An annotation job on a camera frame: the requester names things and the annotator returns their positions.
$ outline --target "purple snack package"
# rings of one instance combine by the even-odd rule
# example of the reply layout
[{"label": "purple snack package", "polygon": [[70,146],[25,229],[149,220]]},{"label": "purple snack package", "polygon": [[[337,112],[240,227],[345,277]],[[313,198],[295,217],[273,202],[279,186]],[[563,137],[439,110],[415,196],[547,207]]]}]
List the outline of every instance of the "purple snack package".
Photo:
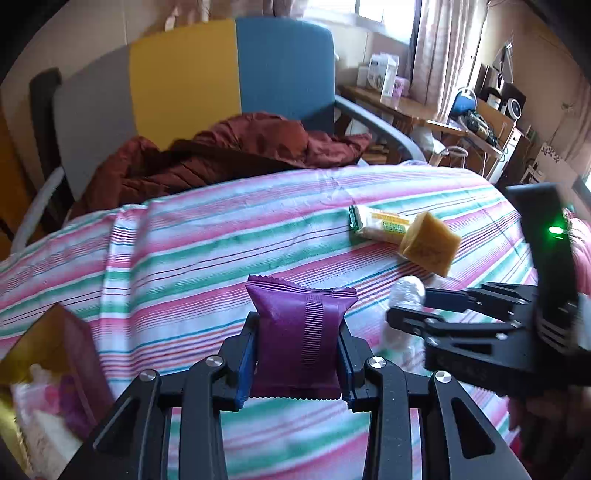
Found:
[{"label": "purple snack package", "polygon": [[339,398],[337,338],[356,290],[315,290],[253,275],[246,290],[261,318],[251,397]]}]

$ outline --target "bed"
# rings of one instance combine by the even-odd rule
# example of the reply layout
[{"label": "bed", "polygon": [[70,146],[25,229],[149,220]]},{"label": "bed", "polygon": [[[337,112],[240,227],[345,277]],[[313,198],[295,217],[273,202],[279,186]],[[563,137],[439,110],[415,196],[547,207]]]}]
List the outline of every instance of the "bed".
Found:
[{"label": "bed", "polygon": [[[443,219],[462,236],[449,277],[428,275],[395,246],[352,234],[348,207],[356,203],[409,216],[430,210]],[[352,334],[404,369],[425,374],[419,343],[412,355],[382,345],[393,281],[417,275],[455,290],[483,281],[535,282],[516,210],[471,171],[291,171],[92,213],[10,256],[0,264],[0,357],[59,302],[91,325],[104,373],[119,395],[143,369],[187,369],[237,335],[253,310],[244,287],[249,274],[356,288],[359,301],[346,315]],[[483,320],[474,313],[447,319]],[[510,441],[506,399],[466,389]],[[251,399],[241,412],[224,413],[222,426],[231,478],[361,477],[369,416],[352,414],[340,400]],[[178,415],[172,432],[169,478],[176,478]]]}]

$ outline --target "curtain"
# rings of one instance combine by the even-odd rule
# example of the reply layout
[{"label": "curtain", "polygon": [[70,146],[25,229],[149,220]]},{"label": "curtain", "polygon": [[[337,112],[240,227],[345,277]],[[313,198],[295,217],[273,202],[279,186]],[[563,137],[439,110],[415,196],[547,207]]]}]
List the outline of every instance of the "curtain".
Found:
[{"label": "curtain", "polygon": [[307,0],[169,0],[171,11],[177,8],[181,23],[221,18],[271,15],[300,17]]},{"label": "curtain", "polygon": [[485,0],[423,0],[410,95],[445,122],[478,49]]},{"label": "curtain", "polygon": [[561,156],[576,173],[586,179],[591,173],[591,85],[583,73],[574,109],[577,122]]}]

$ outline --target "chair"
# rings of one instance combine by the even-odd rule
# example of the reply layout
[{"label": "chair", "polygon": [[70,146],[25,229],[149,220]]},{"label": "chair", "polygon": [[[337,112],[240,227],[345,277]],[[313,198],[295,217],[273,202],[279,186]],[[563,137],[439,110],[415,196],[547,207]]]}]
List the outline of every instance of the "chair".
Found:
[{"label": "chair", "polygon": [[134,135],[166,149],[241,112],[267,111],[333,133],[335,107],[424,159],[405,135],[335,95],[332,35],[286,18],[220,20],[143,38],[61,81],[59,71],[30,84],[31,114],[47,182],[12,243],[25,248],[48,202],[59,225],[97,166]]}]

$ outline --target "yellow wrapped snack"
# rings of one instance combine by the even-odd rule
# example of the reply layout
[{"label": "yellow wrapped snack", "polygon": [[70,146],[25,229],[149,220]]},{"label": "yellow wrapped snack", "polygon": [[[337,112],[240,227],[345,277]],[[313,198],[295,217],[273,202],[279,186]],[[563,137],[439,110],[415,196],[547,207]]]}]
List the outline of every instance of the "yellow wrapped snack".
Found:
[{"label": "yellow wrapped snack", "polygon": [[461,241],[431,212],[423,212],[408,228],[398,251],[419,267],[447,277]]},{"label": "yellow wrapped snack", "polygon": [[400,245],[410,226],[410,220],[402,215],[364,205],[349,207],[349,220],[358,235],[396,245]]}]

